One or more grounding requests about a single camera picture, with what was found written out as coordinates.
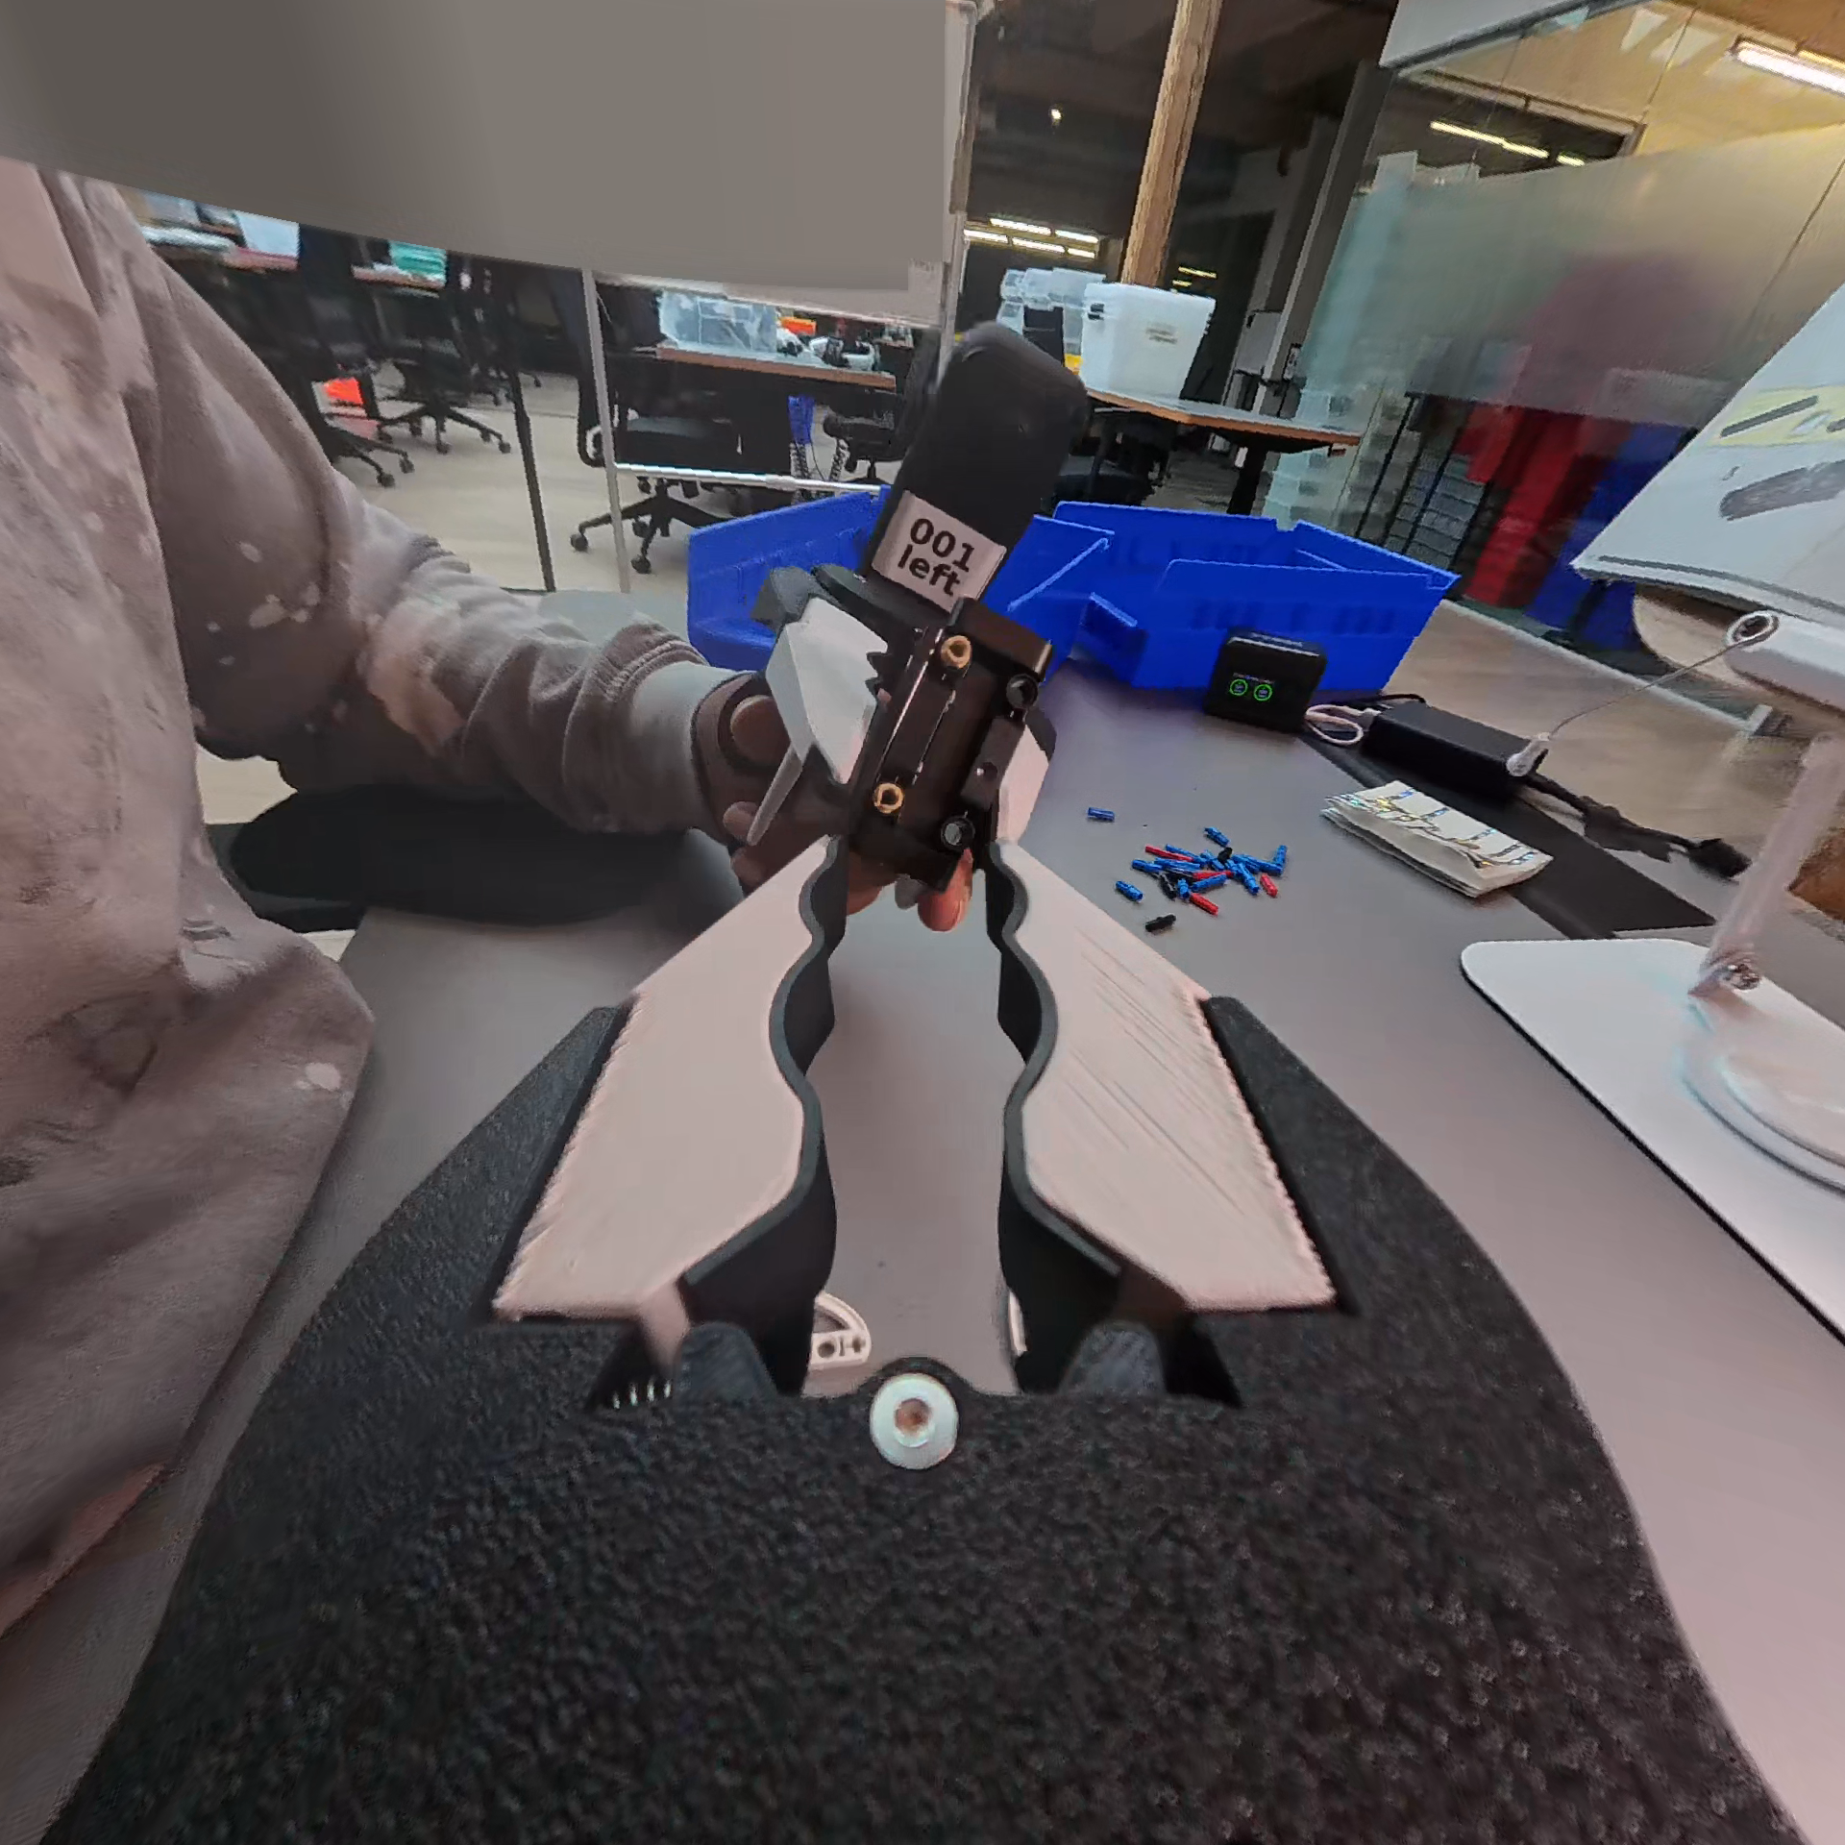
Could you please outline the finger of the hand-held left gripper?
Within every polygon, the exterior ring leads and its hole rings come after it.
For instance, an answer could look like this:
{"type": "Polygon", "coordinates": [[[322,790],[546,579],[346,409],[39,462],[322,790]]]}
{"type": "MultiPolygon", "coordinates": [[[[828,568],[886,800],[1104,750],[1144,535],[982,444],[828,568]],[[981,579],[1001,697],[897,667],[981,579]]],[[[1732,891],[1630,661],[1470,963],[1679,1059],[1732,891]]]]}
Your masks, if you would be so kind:
{"type": "Polygon", "coordinates": [[[992,825],[996,844],[1019,844],[1041,797],[1054,761],[1054,725],[1043,712],[1023,716],[1019,743],[1000,779],[1000,796],[992,825]]]}
{"type": "Polygon", "coordinates": [[[783,811],[840,832],[861,755],[878,714],[878,636],[816,594],[776,634],[769,695],[788,735],[786,754],[747,835],[762,844],[783,811]]]}

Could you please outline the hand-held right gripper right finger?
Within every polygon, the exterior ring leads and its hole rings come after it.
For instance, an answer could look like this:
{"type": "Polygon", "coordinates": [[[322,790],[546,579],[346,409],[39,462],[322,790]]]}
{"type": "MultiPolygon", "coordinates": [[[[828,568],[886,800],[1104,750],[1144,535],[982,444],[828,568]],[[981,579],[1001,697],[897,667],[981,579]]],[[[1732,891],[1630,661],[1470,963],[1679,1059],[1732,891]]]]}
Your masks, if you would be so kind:
{"type": "Polygon", "coordinates": [[[1186,1379],[1211,1322],[1336,1310],[1207,988],[1023,845],[988,851],[987,906],[1022,1056],[1000,1182],[1017,1384],[1060,1387],[1105,1325],[1144,1329],[1186,1379]]]}

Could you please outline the black toy brick assembly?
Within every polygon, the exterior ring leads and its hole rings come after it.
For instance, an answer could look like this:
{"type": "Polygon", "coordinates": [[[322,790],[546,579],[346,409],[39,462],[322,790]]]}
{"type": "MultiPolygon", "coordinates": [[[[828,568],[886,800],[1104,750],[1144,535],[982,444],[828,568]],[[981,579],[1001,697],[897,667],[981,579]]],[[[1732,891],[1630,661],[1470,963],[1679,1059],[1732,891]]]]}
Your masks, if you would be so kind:
{"type": "Polygon", "coordinates": [[[1023,716],[1043,712],[1053,645],[1015,620],[960,602],[867,607],[878,714],[845,806],[855,856],[942,891],[962,855],[993,841],[1000,779],[1023,716]]]}

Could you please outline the blue bin with label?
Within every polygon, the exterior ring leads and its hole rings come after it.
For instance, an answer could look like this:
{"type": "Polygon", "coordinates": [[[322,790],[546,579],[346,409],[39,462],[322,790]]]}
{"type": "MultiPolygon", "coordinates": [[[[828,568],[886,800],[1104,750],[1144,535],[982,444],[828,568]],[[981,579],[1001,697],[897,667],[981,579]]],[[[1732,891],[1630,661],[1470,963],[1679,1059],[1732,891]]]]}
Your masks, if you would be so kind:
{"type": "MultiPolygon", "coordinates": [[[[771,571],[855,565],[888,496],[890,490],[820,496],[694,531],[685,544],[691,644],[735,672],[761,670],[769,661],[773,631],[754,617],[754,608],[771,571]]],[[[1108,560],[1108,531],[1034,517],[984,599],[1045,639],[1057,670],[1075,649],[1108,560]]]]}

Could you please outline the person's left forearm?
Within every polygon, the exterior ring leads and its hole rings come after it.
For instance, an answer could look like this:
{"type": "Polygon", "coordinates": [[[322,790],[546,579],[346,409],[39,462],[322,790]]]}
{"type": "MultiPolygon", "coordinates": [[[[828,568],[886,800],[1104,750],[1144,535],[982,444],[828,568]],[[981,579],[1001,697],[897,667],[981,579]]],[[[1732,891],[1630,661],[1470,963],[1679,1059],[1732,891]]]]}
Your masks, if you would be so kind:
{"type": "Polygon", "coordinates": [[[590,636],[373,505],[319,567],[178,627],[195,740],[302,793],[524,797],[596,835],[721,835],[713,722],[735,678],[680,634],[590,636]]]}

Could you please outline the grey desk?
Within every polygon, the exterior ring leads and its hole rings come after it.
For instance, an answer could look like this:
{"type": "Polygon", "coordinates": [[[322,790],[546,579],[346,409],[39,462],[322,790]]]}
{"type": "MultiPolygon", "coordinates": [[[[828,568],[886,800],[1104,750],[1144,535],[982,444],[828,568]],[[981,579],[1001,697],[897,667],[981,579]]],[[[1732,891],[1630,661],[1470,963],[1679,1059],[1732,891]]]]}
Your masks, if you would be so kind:
{"type": "Polygon", "coordinates": [[[481,1295],[581,1029],[290,1351],[44,1841],[1802,1841],[1722,1719],[1522,1304],[1242,1005],[1329,1307],[1211,1322],[1177,1395],[1105,1322],[960,1395],[481,1295]]]}

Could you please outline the person's left hand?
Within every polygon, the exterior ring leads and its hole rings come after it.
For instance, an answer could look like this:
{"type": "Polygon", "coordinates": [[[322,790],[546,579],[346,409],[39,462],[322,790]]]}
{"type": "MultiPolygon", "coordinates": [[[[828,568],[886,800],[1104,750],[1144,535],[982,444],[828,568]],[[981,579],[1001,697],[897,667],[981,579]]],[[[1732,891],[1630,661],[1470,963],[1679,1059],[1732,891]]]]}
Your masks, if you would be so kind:
{"type": "MultiPolygon", "coordinates": [[[[717,685],[699,706],[692,735],[699,779],[718,839],[729,851],[729,868],[742,891],[754,891],[818,837],[816,819],[794,804],[794,796],[783,800],[773,822],[757,835],[759,813],[778,773],[794,761],[792,735],[761,676],[729,676],[717,685]]],[[[973,900],[973,878],[966,852],[942,891],[912,885],[895,869],[853,856],[845,911],[855,915],[895,891],[897,906],[914,909],[926,929],[953,931],[973,900]]]]}

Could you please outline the white storage box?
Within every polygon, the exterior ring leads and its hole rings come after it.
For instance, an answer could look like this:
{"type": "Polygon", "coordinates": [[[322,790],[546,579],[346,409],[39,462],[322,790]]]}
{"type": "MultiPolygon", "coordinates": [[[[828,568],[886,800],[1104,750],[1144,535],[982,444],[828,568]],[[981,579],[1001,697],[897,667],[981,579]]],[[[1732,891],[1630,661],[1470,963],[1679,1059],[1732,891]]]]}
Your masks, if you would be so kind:
{"type": "Polygon", "coordinates": [[[1090,282],[1079,357],[1086,389],[1094,395],[1177,400],[1212,311],[1208,295],[1090,282]]]}

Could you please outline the pile of coloured pins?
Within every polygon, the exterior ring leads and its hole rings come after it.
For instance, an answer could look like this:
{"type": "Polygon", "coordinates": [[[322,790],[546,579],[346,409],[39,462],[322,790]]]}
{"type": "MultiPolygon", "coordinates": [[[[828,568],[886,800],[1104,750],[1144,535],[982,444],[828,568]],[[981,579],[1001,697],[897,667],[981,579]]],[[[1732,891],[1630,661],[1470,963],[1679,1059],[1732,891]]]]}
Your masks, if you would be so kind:
{"type": "Polygon", "coordinates": [[[1290,860],[1286,844],[1239,848],[1218,825],[1203,828],[1199,845],[1147,839],[1123,858],[1109,880],[1109,900],[1133,915],[1142,933],[1167,937],[1197,915],[1222,915],[1236,891],[1258,903],[1277,900],[1290,860]]]}

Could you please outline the wooden background table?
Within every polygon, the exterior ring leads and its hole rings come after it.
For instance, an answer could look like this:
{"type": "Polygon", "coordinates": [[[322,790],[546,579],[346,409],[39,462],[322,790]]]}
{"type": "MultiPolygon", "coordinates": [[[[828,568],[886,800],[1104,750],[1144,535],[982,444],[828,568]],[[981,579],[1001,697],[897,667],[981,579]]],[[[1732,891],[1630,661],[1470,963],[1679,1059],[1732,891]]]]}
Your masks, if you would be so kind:
{"type": "Polygon", "coordinates": [[[886,374],[855,374],[818,361],[778,353],[717,353],[661,340],[653,357],[680,395],[710,400],[739,437],[737,472],[784,476],[794,459],[792,400],[816,400],[818,419],[840,411],[849,419],[897,427],[904,390],[886,374]]]}
{"type": "Polygon", "coordinates": [[[1097,411],[1119,411],[1127,417],[1142,417],[1177,430],[1207,430],[1231,439],[1242,454],[1227,511],[1250,517],[1262,494],[1262,478],[1274,457],[1355,450],[1365,442],[1363,430],[1324,428],[1310,421],[1262,415],[1222,403],[1139,398],[1133,394],[1083,384],[1097,411]]]}

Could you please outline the black device with green display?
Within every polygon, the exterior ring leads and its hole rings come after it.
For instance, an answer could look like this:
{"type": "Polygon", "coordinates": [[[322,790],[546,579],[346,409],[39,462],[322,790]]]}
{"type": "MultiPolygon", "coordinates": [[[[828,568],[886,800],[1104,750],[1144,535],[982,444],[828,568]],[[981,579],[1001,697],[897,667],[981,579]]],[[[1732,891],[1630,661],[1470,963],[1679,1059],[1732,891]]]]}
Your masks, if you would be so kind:
{"type": "Polygon", "coordinates": [[[1234,631],[1224,636],[1201,710],[1208,719],[1301,735],[1328,672],[1323,649],[1234,631]]]}

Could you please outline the black office chair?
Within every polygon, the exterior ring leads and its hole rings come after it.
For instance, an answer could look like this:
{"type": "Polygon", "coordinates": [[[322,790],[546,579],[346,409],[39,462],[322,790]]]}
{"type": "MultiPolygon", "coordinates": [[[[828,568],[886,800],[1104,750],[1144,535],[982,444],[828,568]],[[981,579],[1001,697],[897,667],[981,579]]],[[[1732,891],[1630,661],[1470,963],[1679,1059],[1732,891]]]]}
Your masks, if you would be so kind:
{"type": "Polygon", "coordinates": [[[430,423],[433,446],[446,454],[446,430],[456,423],[474,430],[485,446],[508,454],[513,444],[505,435],[470,415],[473,398],[490,378],[480,357],[461,254],[446,253],[445,282],[433,291],[419,285],[381,291],[378,311],[384,356],[400,374],[397,400],[404,404],[402,411],[383,417],[378,433],[407,430],[423,437],[425,427],[430,423]]]}
{"type": "Polygon", "coordinates": [[[634,568],[653,568],[653,543],[674,523],[703,529],[722,517],[697,505],[707,484],[681,468],[737,472],[742,462],[739,428],[721,415],[717,398],[680,378],[660,357],[657,295],[597,284],[596,311],[585,301],[585,277],[564,273],[552,284],[560,323],[579,362],[575,450],[597,472],[607,468],[607,435],[616,462],[639,480],[641,496],[619,508],[619,519],[597,515],[570,534],[574,552],[590,552],[590,534],[626,523],[638,538],[634,568]]]}
{"type": "Polygon", "coordinates": [[[339,284],[296,266],[289,285],[286,326],[295,395],[326,454],[358,462],[377,474],[381,487],[396,487],[400,476],[413,472],[413,462],[396,439],[378,435],[373,347],[357,284],[339,284]],[[358,383],[361,417],[372,433],[324,404],[322,387],[336,381],[358,383]]]}

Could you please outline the wooden pillar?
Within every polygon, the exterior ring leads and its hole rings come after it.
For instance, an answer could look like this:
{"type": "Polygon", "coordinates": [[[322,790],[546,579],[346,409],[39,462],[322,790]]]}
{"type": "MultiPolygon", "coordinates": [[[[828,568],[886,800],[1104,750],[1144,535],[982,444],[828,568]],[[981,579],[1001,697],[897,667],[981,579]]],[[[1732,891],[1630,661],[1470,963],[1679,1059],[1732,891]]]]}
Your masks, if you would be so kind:
{"type": "Polygon", "coordinates": [[[1224,2],[1177,2],[1119,278],[1158,288],[1224,2]]]}

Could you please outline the rack of storage drawers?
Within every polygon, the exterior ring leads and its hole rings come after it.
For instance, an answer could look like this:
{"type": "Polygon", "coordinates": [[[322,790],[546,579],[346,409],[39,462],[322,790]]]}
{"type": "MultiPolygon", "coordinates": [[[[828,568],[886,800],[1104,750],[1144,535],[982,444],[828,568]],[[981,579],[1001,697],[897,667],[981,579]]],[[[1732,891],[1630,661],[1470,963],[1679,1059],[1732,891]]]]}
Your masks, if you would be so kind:
{"type": "Polygon", "coordinates": [[[1475,613],[1578,653],[1634,654],[1634,591],[1585,578],[1578,560],[1690,439],[1675,423],[1419,400],[1366,531],[1449,571],[1475,613]]]}

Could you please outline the person's grey sweatshirt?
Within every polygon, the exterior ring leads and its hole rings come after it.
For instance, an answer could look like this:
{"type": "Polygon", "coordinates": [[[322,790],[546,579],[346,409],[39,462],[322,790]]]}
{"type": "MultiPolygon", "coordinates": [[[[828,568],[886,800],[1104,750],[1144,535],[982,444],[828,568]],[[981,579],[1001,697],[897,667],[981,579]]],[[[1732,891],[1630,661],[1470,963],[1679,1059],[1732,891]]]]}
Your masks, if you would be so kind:
{"type": "Polygon", "coordinates": [[[355,1101],[366,1005],[204,837],[378,511],[106,185],[5,160],[5,1626],[171,1464],[355,1101]]]}

